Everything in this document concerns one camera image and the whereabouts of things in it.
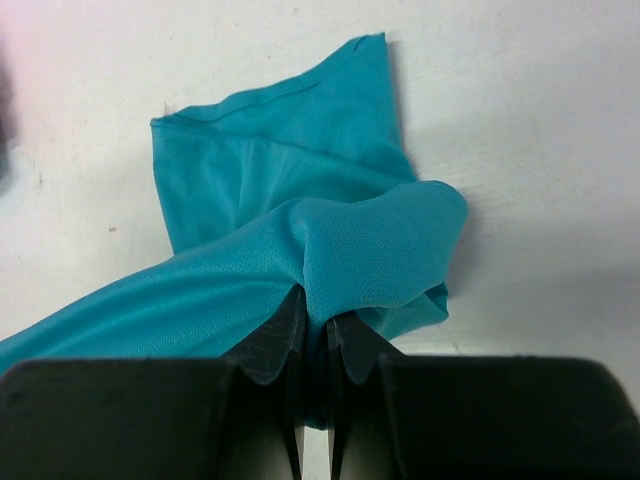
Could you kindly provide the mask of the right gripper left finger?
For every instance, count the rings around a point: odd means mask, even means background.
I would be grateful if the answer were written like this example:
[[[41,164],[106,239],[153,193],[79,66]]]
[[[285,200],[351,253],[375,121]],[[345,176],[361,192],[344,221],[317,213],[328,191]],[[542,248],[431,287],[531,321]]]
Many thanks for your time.
[[[209,359],[38,360],[1,379],[5,479],[297,479],[306,302]]]

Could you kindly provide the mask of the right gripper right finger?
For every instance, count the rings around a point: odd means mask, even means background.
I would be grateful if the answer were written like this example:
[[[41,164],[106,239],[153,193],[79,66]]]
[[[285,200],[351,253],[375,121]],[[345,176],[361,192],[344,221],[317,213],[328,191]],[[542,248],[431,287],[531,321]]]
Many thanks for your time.
[[[401,353],[328,322],[335,479],[635,479],[639,421],[601,364]]]

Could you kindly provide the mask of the teal polo shirt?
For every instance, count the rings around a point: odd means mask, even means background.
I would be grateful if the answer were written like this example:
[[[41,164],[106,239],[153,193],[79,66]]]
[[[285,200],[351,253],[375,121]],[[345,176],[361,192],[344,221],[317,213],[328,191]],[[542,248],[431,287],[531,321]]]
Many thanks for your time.
[[[300,286],[306,422],[321,429],[329,319],[354,311],[386,339],[446,319],[468,207],[453,187],[414,173],[383,34],[150,127],[172,256],[3,340],[3,369],[44,358],[217,357]]]

